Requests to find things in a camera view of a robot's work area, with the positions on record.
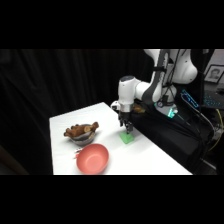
green light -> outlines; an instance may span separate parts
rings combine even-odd
[[[173,109],[171,108],[170,109],[170,112],[169,112],[169,114],[168,114],[168,117],[171,117],[171,113],[173,112]]]
[[[168,114],[168,117],[173,118],[175,116],[174,112],[173,112],[173,108],[170,109],[170,112]]]

black curtain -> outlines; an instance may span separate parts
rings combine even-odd
[[[121,77],[150,81],[152,67],[142,49],[0,50],[0,144],[30,174],[53,174],[49,118],[110,105]]]

dark backdrop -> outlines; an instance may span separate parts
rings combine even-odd
[[[192,51],[199,68],[201,53]],[[53,174],[49,118],[110,105],[122,76],[149,82],[152,68],[142,49],[0,50],[0,144],[30,174]]]

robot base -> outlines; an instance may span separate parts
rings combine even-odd
[[[161,114],[164,114],[167,117],[173,118],[177,113],[178,109],[175,104],[171,106],[162,106],[161,102],[155,104],[155,108],[157,111],[159,111]]]

brown toy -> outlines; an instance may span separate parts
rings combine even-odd
[[[79,137],[80,135],[83,135],[90,131],[95,132],[98,127],[99,127],[99,124],[97,122],[95,122],[91,126],[86,126],[86,125],[72,126],[71,129],[69,128],[66,129],[64,136],[70,137],[70,138]]]

